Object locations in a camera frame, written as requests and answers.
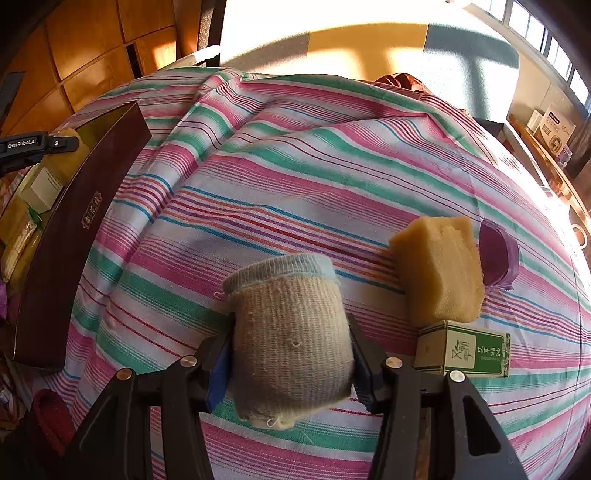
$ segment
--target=white box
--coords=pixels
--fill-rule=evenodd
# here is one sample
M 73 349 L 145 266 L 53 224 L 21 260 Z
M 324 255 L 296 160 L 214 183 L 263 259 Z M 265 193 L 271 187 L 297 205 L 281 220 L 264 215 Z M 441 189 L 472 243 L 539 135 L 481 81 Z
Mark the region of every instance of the white box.
M 530 121 L 527 122 L 527 128 L 529 128 L 532 132 L 535 132 L 543 118 L 543 113 L 534 110 L 534 113 L 531 114 Z
M 20 193 L 21 198 L 37 213 L 53 207 L 63 185 L 45 167 L 39 166 Z
M 535 139 L 545 150 L 556 158 L 566 142 L 573 134 L 575 125 L 560 113 L 554 105 L 550 105 L 538 128 L 534 132 Z

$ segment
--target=gray knitted sock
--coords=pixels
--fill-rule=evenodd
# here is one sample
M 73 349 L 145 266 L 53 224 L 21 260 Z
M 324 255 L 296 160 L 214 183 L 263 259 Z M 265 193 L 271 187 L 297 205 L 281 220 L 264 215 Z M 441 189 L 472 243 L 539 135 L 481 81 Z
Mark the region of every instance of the gray knitted sock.
M 349 396 L 353 352 L 330 258 L 271 258 L 223 289 L 236 312 L 232 391 L 242 419 L 287 429 Z

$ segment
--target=product box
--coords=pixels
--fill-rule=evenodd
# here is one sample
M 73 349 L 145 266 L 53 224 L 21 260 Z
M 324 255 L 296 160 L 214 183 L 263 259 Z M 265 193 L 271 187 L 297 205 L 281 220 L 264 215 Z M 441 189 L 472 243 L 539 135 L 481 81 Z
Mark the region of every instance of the product box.
M 550 105 L 534 132 L 535 139 L 556 158 L 573 134 L 573 125 L 560 111 Z
M 21 191 L 21 198 L 37 213 L 51 210 L 63 185 L 41 164 L 33 167 L 35 173 L 25 177 L 27 184 Z
M 532 132 L 535 132 L 543 118 L 543 113 L 534 110 L 534 112 L 531 114 L 530 121 L 527 122 L 527 128 L 529 128 Z
M 444 320 L 419 331 L 414 368 L 445 375 L 508 377 L 511 335 Z

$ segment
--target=purple bowl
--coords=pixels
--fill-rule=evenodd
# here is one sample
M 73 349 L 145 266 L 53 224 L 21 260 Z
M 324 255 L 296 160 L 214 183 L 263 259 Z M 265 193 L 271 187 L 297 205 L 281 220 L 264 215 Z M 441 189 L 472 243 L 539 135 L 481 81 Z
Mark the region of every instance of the purple bowl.
M 485 218 L 480 225 L 478 248 L 485 291 L 513 290 L 519 273 L 517 241 L 501 225 Z

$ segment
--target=wooden cabinet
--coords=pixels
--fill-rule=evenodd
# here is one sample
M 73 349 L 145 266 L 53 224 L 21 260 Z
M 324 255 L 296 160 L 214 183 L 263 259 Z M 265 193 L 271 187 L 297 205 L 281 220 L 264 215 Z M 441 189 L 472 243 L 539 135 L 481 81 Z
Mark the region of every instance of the wooden cabinet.
M 177 33 L 174 27 L 151 33 L 135 41 L 142 73 L 148 75 L 174 62 L 177 51 Z
M 135 49 L 144 75 L 174 62 L 175 8 L 191 37 L 199 27 L 200 5 L 200 0 L 63 0 L 7 69 L 26 74 L 0 135 L 52 131 L 74 111 L 132 80 L 127 46 Z M 196 43 L 196 37 L 188 42 Z
M 116 0 L 65 0 L 47 18 L 61 80 L 123 44 Z
M 25 76 L 2 126 L 2 135 L 10 132 L 39 100 L 57 86 L 59 81 L 54 72 L 45 25 L 39 26 L 29 36 L 7 71 L 25 72 Z
M 124 46 L 114 49 L 64 82 L 75 112 L 103 93 L 134 79 Z
M 36 103 L 12 128 L 9 135 L 45 130 L 51 132 L 72 114 L 63 89 L 58 87 Z
M 174 25 L 173 0 L 118 0 L 118 5 L 126 42 Z

